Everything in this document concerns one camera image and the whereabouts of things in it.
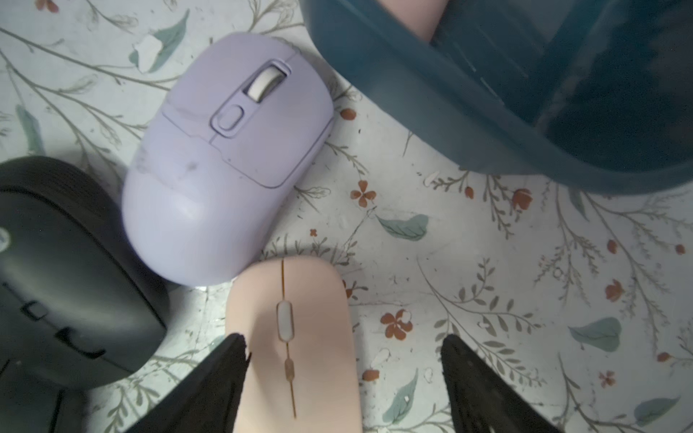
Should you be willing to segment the pink mouse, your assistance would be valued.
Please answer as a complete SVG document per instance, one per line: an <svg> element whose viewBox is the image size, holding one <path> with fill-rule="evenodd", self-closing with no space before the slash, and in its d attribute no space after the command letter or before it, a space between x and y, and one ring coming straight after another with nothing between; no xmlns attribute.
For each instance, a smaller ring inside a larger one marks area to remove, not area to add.
<svg viewBox="0 0 693 433"><path fill-rule="evenodd" d="M330 263L292 256L254 264L233 282L226 332L250 356L236 432L360 432L348 297Z"/></svg>
<svg viewBox="0 0 693 433"><path fill-rule="evenodd" d="M429 43L449 0L379 0L378 3L420 40Z"/></svg>

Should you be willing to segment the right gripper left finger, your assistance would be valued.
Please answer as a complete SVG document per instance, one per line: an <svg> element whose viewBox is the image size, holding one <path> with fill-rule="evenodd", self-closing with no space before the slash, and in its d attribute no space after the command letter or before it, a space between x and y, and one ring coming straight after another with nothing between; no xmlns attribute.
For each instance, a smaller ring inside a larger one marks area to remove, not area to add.
<svg viewBox="0 0 693 433"><path fill-rule="evenodd" d="M231 432L249 364L245 338L240 334L225 337L129 430L142 433Z"/></svg>

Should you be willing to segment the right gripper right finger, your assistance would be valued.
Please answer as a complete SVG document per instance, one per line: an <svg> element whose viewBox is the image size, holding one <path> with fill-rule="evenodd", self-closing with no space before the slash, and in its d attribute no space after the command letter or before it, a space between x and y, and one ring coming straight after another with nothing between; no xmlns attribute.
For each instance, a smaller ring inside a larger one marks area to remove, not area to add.
<svg viewBox="0 0 693 433"><path fill-rule="evenodd" d="M460 337L445 337L440 354L456 432L558 431Z"/></svg>

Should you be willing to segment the teal storage box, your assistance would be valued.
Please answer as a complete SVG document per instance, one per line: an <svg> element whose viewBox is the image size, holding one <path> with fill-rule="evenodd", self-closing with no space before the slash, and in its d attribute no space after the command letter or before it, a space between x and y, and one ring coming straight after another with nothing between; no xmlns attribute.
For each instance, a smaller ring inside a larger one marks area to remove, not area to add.
<svg viewBox="0 0 693 433"><path fill-rule="evenodd" d="M450 1L428 41L378 1L303 1L330 66L461 168L606 195L692 179L689 1Z"/></svg>

